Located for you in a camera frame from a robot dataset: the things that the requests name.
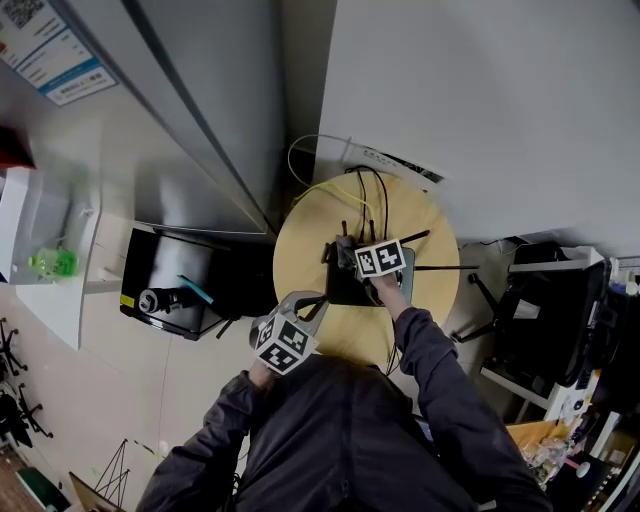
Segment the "person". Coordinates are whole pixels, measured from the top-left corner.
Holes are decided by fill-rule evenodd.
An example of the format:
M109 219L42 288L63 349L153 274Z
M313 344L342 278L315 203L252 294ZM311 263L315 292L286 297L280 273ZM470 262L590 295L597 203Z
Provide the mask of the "person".
M158 466L137 511L551 511L431 314L413 308L394 278L372 282L395 322L400 369L417 380L433 443L377 367L312 355L274 379L255 363L222 389L202 430ZM247 465L232 495L247 434Z

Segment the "yellow cable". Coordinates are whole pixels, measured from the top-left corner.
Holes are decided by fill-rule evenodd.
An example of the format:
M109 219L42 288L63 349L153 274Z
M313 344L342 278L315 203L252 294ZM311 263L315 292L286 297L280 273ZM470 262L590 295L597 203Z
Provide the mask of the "yellow cable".
M305 190L302 194L300 194L298 197L293 199L294 203L297 203L298 201L300 201L304 196L306 196L309 192L311 192L314 188L318 188L318 187L334 187L337 188L340 192L342 192L345 196L347 196L350 199L353 199L354 201L359 202L360 204L365 205L368 209L369 209L369 218L373 219L373 208L371 207L371 205L369 203L367 203L366 201L363 201L362 199L360 199L359 197L356 197L352 194L349 194L349 192L347 192L346 190L340 188L338 185L336 185L335 183L331 183L331 182L323 182L323 183L318 183L317 185L314 185L313 187Z

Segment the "jacket sleeve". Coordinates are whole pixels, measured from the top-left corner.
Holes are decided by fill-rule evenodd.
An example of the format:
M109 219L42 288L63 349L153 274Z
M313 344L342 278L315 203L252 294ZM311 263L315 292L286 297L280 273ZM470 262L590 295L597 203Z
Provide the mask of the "jacket sleeve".
M203 428L157 467L137 512L197 512L224 504L242 440L263 398L246 371L232 379L207 412Z
M396 322L401 370L418 382L418 405L443 465L477 503L499 511L550 511L551 504L498 415L456 360L452 341L428 311L410 308Z

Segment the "wooden tabletop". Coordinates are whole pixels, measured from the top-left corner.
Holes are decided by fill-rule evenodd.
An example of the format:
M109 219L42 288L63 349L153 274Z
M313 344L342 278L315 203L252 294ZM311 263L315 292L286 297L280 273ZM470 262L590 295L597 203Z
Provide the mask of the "wooden tabletop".
M380 241L385 218L382 186L373 173L364 171L361 175ZM381 177L389 196L387 238L403 238L430 229L427 238L406 244L416 253L416 265L459 265L451 227L428 195L395 176L381 173ZM327 183L363 197L356 173L337 176ZM325 243L333 242L342 233L343 220L348 233L357 240L362 228L362 206L332 186L316 188L302 198L287 217L276 243L273 278L278 300L293 291L325 292L327 265L320 261ZM369 240L367 225L365 241ZM442 325L453 306L459 277L458 270L416 272L413 305L431 311ZM385 308L331 304L316 338L323 354L386 365L393 347L391 317Z

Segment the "wooden floor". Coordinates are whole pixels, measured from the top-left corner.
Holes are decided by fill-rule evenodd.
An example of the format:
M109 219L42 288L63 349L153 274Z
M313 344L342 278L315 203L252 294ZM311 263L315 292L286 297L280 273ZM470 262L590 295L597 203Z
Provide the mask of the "wooden floor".
M42 512L15 474L25 467L11 448L0 454L0 512Z

